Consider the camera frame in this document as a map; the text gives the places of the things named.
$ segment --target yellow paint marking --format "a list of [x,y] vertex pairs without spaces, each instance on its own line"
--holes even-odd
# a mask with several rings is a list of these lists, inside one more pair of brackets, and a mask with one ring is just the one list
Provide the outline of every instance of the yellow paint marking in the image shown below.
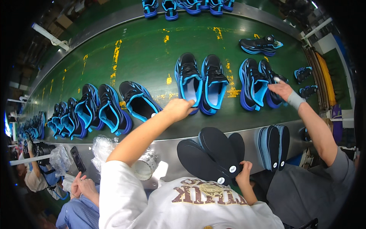
[[164,43],[166,43],[167,41],[169,41],[169,36],[168,36],[168,35],[166,35],[166,36],[164,37]]
[[178,98],[178,93],[169,93],[169,99],[176,97]]
[[45,88],[43,88],[43,91],[42,91],[42,103],[41,105],[43,105],[43,95],[45,94]]
[[213,31],[215,32],[216,37],[217,37],[218,40],[223,38],[223,35],[221,34],[221,29],[220,28],[214,27]]
[[53,84],[53,79],[51,80],[51,88],[49,89],[49,95],[51,95],[51,92],[52,92],[52,84]]
[[116,83],[117,62],[118,62],[118,55],[119,55],[119,49],[121,47],[121,43],[122,43],[122,40],[118,40],[118,41],[116,41],[116,44],[115,44],[115,51],[113,53],[113,61],[112,61],[113,73],[111,75],[111,81],[109,83],[111,86],[114,86]]
[[122,110],[127,109],[125,101],[119,102],[119,106],[121,107]]
[[237,90],[235,88],[235,84],[234,84],[234,76],[232,75],[232,70],[230,69],[230,63],[229,60],[226,59],[226,69],[229,72],[229,74],[227,75],[228,81],[229,81],[229,86],[227,87],[226,90],[226,97],[227,98],[235,98],[236,96],[238,96],[240,94],[241,90]]
[[170,74],[168,73],[168,78],[167,78],[167,85],[172,83],[172,78],[170,77]]
[[84,61],[84,67],[83,67],[83,72],[81,73],[82,75],[84,74],[84,69],[85,69],[85,64],[86,64],[86,59],[88,59],[88,54],[86,54],[83,58]]

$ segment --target worker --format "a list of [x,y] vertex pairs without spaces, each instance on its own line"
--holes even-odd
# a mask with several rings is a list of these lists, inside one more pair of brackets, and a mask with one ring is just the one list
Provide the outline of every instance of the worker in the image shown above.
[[182,177],[165,182],[147,200],[131,166],[166,128],[188,116],[194,100],[173,99],[128,134],[102,165],[99,228],[284,228],[249,182],[252,163],[236,177],[242,196],[214,181]]
[[[27,140],[29,157],[33,158],[33,142],[32,140]],[[20,155],[19,159],[24,159],[23,153]],[[59,196],[63,196],[62,191],[62,180],[60,177],[55,176],[55,170],[51,165],[40,166],[37,161],[32,161],[30,163],[19,164],[16,166],[16,171],[18,177],[24,180],[25,185],[32,191],[38,192],[44,189],[52,195],[56,200]]]
[[325,163],[308,170],[286,164],[274,174],[268,170],[251,176],[253,189],[264,192],[273,213],[295,228],[318,219],[328,228],[340,211],[352,185],[357,166],[336,145],[332,132],[310,105],[288,84],[275,77],[268,89],[297,109],[319,157]]
[[98,228],[99,185],[78,173],[71,184],[70,201],[62,206],[56,221],[57,229]]

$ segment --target cardboard box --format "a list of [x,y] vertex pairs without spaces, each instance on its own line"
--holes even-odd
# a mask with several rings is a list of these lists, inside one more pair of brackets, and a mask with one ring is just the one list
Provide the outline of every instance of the cardboard box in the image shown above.
[[66,15],[62,14],[61,16],[59,16],[56,21],[62,25],[65,29],[67,29],[71,24],[72,24],[72,20],[70,20],[68,17],[66,17]]

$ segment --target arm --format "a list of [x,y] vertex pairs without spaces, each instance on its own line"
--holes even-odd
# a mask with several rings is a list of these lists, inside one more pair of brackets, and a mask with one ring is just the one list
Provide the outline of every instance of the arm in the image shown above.
[[242,192],[244,199],[249,204],[249,206],[252,206],[255,202],[258,201],[253,192],[253,188],[249,183],[250,170],[253,164],[245,160],[240,162],[240,164],[243,165],[243,170],[235,177],[235,180],[239,185],[240,191]]
[[107,162],[118,160],[131,167],[157,136],[195,110],[191,108],[193,104],[194,100],[171,100],[161,112],[129,133],[112,151]]
[[[32,145],[33,145],[33,143],[32,143],[32,141],[28,140],[28,141],[27,141],[27,144],[28,144],[29,157],[30,157],[30,158],[33,158],[33,157],[34,157],[34,155],[33,155],[33,149],[32,149]],[[34,171],[35,175],[36,175],[37,177],[40,177],[40,175],[41,175],[41,171],[40,171],[40,168],[39,168],[39,166],[38,166],[37,161],[33,161],[33,162],[32,162],[32,167],[33,167],[33,171]]]
[[287,83],[281,80],[278,82],[278,84],[268,85],[268,88],[290,105],[298,108],[298,114],[307,128],[320,158],[328,167],[331,166],[337,155],[337,144],[328,126]]

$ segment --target shoe lace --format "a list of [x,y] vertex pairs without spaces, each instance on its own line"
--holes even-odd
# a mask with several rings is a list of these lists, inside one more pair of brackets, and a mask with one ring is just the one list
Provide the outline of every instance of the shoe lace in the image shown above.
[[190,75],[194,75],[194,74],[198,74],[198,71],[196,69],[196,66],[192,63],[185,63],[182,65],[182,76],[186,77],[186,76],[190,76]]

